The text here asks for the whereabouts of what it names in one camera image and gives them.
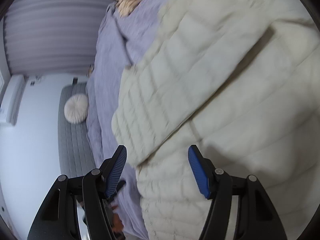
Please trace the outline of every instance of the silver screw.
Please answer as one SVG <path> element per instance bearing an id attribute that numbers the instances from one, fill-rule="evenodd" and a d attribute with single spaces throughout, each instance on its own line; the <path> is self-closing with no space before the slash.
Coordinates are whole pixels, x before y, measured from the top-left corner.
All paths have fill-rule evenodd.
<path id="1" fill-rule="evenodd" d="M 219 168 L 215 169 L 214 172 L 218 175 L 222 175 L 224 173 L 223 169 L 219 169 Z"/>
<path id="2" fill-rule="evenodd" d="M 58 181 L 64 181 L 67 177 L 65 175 L 60 175 Z"/>
<path id="3" fill-rule="evenodd" d="M 251 180 L 252 182 L 255 182 L 255 181 L 257 181 L 257 177 L 254 175 L 250 175 L 249 180 Z"/>
<path id="4" fill-rule="evenodd" d="M 99 169 L 94 169 L 94 170 L 91 171 L 91 174 L 92 175 L 98 175 L 98 174 L 100 174 L 100 170 Z"/>

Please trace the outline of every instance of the white round cushion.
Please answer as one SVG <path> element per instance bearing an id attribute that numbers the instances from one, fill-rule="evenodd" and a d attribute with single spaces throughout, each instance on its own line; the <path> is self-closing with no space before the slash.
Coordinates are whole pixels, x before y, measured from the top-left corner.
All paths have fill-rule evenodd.
<path id="1" fill-rule="evenodd" d="M 66 102 L 64 116 L 70 123 L 81 123 L 87 118 L 88 105 L 88 98 L 85 94 L 76 94 Z"/>

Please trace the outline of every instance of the gray curtain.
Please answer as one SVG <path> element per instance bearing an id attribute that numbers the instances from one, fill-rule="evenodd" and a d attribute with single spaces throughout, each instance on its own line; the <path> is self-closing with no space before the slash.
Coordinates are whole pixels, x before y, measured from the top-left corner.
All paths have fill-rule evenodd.
<path id="1" fill-rule="evenodd" d="M 112 0 L 15 0 L 4 19 L 12 74 L 87 73 Z"/>

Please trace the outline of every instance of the blue textured pad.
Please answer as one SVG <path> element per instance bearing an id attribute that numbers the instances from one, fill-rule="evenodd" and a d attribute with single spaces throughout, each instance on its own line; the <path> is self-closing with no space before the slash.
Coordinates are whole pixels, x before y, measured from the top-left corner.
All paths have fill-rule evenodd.
<path id="1" fill-rule="evenodd" d="M 195 176 L 196 182 L 198 184 L 200 193 L 204 195 L 206 199 L 208 199 L 210 197 L 209 183 L 208 183 L 209 180 L 196 156 L 196 153 L 194 152 L 191 146 L 189 147 L 189 150 L 188 150 L 188 160 L 189 160 L 193 175 Z"/>
<path id="2" fill-rule="evenodd" d="M 107 177 L 107 189 L 108 189 L 106 192 L 107 197 L 111 197 L 111 195 L 116 191 L 126 160 L 127 160 L 127 149 L 126 147 L 123 147 L 121 153 L 119 154 L 116 160 L 115 165 L 113 165 L 111 172 Z"/>

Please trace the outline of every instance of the lavender bed sheet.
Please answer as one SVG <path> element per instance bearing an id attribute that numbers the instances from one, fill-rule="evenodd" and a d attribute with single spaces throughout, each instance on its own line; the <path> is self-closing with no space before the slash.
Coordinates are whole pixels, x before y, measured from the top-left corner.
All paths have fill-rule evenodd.
<path id="1" fill-rule="evenodd" d="M 95 70 L 87 83 L 88 139 L 97 167 L 104 159 L 110 158 L 118 146 L 111 130 L 111 119 L 118 107 L 123 69 L 141 60 L 150 47 L 158 27 L 157 13 L 166 2 L 143 0 L 128 17 L 121 18 L 113 3 L 108 6 L 101 22 Z M 127 184 L 119 193 L 116 204 L 119 205 L 117 212 L 124 224 L 124 231 L 140 239 L 148 239 L 135 171 L 130 165 L 125 165 L 122 178 Z"/>

